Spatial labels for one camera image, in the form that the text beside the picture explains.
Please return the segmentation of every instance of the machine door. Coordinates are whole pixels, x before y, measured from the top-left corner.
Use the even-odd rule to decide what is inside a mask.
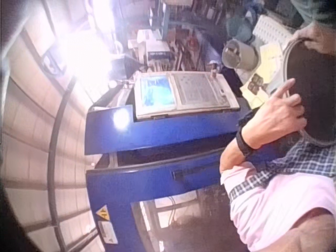
[[[106,251],[247,251],[219,185],[221,150],[87,173]]]

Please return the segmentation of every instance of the blue machine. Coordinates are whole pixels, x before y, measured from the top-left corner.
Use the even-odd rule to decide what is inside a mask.
[[[249,110],[244,99],[238,103],[239,111],[145,121],[134,119],[132,105],[88,113],[86,155],[158,157],[87,172],[90,206],[106,251],[246,251],[229,219],[224,187],[218,186],[220,155]],[[123,125],[113,119],[120,115]],[[277,153],[275,145],[266,146],[251,161]]]

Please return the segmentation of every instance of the hand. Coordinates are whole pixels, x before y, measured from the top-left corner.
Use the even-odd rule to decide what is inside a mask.
[[[243,127],[243,139],[251,148],[258,149],[307,125],[302,117],[305,109],[300,105],[301,97],[293,94],[283,98],[294,83],[295,79],[286,81]]]
[[[326,28],[316,22],[312,22],[307,27],[297,30],[292,40],[307,39],[304,42],[308,49],[314,49],[322,54],[336,55],[336,31]]]

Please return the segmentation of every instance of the plaid shirt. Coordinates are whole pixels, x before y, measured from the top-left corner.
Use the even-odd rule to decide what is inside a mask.
[[[277,174],[297,172],[323,175],[336,178],[336,144],[321,148],[301,138],[285,157],[265,162],[265,166],[256,167],[257,173],[235,186],[229,193],[232,202],[238,196],[258,186],[266,187]]]

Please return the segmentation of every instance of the pink shirt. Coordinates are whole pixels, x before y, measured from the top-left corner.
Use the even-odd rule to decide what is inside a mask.
[[[255,167],[245,162],[224,171],[221,184],[229,193]],[[322,207],[335,216],[333,179],[305,173],[276,175],[266,188],[254,188],[231,203],[230,216],[240,239],[251,252],[271,245],[284,235],[306,212]]]

